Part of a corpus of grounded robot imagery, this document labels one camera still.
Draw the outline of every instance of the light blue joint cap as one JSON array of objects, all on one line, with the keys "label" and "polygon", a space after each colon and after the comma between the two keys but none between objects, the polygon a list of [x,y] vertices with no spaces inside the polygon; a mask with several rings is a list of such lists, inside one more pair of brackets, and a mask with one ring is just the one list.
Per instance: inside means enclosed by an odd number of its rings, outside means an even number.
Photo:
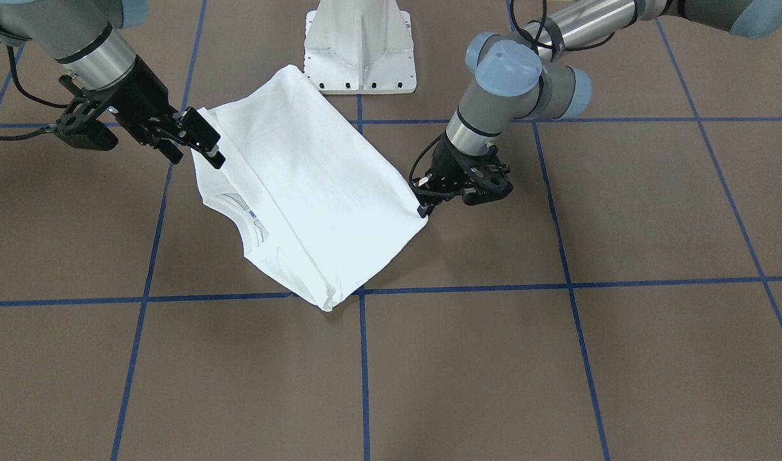
[{"label": "light blue joint cap", "polygon": [[121,0],[121,4],[124,8],[122,29],[145,23],[146,17],[149,15],[149,5],[146,0]]},{"label": "light blue joint cap", "polygon": [[499,37],[499,34],[493,32],[482,32],[474,37],[468,45],[467,51],[465,51],[465,66],[470,70],[471,74],[476,73],[476,65],[479,64],[479,55],[482,53],[482,48],[485,43],[488,43],[488,39],[491,37]]},{"label": "light blue joint cap", "polygon": [[782,0],[752,0],[738,17],[730,34],[749,38],[765,37],[782,26]]},{"label": "light blue joint cap", "polygon": [[568,67],[573,71],[573,77],[576,79],[576,88],[573,90],[573,99],[567,107],[567,111],[557,120],[566,118],[575,118],[580,116],[587,105],[590,105],[590,98],[593,96],[593,82],[584,70],[575,67]]},{"label": "light blue joint cap", "polygon": [[542,59],[513,40],[499,40],[476,69],[476,83],[488,93],[513,97],[531,91],[542,75]]}]

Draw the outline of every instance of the white mounting bracket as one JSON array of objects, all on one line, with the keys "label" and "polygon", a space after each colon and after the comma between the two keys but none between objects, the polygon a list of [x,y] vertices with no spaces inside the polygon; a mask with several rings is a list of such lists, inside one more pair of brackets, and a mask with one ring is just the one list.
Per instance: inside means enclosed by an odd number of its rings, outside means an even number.
[{"label": "white mounting bracket", "polygon": [[413,93],[411,15],[396,0],[321,0],[306,15],[304,73],[323,94]]}]

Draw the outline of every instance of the robotic arm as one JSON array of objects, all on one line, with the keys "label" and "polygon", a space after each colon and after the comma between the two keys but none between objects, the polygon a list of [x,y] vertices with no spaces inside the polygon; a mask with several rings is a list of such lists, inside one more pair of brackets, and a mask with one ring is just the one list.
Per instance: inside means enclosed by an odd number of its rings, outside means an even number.
[{"label": "robotic arm", "polygon": [[[508,35],[478,35],[465,55],[474,78],[443,134],[409,175],[420,213],[428,215],[456,196],[466,205],[505,198],[513,186],[495,141],[510,120],[577,117],[590,102],[587,74],[555,62],[660,15],[760,38],[782,26],[782,0],[581,0]],[[415,179],[417,163],[434,145],[430,169]]]},{"label": "robotic arm", "polygon": [[136,141],[172,163],[183,158],[177,143],[220,168],[218,132],[194,108],[169,105],[169,91],[117,31],[145,15],[145,0],[0,0],[0,43],[20,47],[33,39],[67,71],[60,82],[73,98],[54,134],[74,148],[117,145],[97,120],[110,111]]}]

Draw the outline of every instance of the white cloth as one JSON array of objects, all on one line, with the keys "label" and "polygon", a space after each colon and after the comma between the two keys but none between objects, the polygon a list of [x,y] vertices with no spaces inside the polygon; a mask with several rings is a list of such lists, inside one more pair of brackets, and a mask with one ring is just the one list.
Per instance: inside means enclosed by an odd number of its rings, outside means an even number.
[{"label": "white cloth", "polygon": [[426,224],[399,172],[294,65],[200,113],[227,158],[215,170],[193,152],[203,203],[235,222],[246,259],[324,311]]}]

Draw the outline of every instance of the brown floor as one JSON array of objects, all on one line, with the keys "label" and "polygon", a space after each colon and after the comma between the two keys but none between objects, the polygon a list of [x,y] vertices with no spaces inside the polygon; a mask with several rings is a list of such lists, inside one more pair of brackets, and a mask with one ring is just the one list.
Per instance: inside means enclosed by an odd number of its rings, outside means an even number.
[{"label": "brown floor", "polygon": [[[175,107],[301,65],[317,6],[150,3],[125,37]],[[330,101],[406,172],[508,20],[399,3],[417,93]],[[782,29],[663,18],[567,64],[591,107],[511,125],[513,195],[438,208],[328,314],[242,258],[189,157],[0,143],[0,460],[782,460]],[[25,87],[64,100],[58,73],[26,47]],[[0,47],[0,134],[57,117],[9,82]]]}]

